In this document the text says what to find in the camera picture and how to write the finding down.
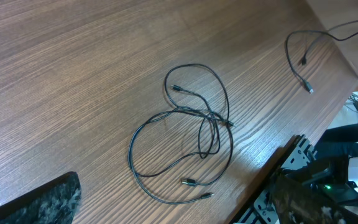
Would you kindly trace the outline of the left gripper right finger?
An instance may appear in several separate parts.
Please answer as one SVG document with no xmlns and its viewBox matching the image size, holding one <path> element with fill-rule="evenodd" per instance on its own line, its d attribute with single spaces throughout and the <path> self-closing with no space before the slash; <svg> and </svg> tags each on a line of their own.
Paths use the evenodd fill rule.
<svg viewBox="0 0 358 224">
<path fill-rule="evenodd" d="M 277 177 L 272 203 L 280 223 L 358 224 L 358 215 L 285 176 Z"/>
</svg>

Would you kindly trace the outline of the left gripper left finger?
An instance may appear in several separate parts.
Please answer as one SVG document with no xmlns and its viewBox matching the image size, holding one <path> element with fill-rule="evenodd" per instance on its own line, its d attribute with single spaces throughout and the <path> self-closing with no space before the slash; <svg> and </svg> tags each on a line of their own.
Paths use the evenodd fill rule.
<svg viewBox="0 0 358 224">
<path fill-rule="evenodd" d="M 71 223 L 81 202 L 81 184 L 70 171 L 0 206 L 0 223 Z"/>
</svg>

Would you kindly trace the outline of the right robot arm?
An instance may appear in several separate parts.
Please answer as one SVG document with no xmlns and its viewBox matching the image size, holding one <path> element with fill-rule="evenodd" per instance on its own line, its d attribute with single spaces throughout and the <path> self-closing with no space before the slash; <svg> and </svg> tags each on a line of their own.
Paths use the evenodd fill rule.
<svg viewBox="0 0 358 224">
<path fill-rule="evenodd" d="M 358 207 L 358 124 L 326 130 L 314 146 L 310 161 L 284 173 L 339 205 Z"/>
</svg>

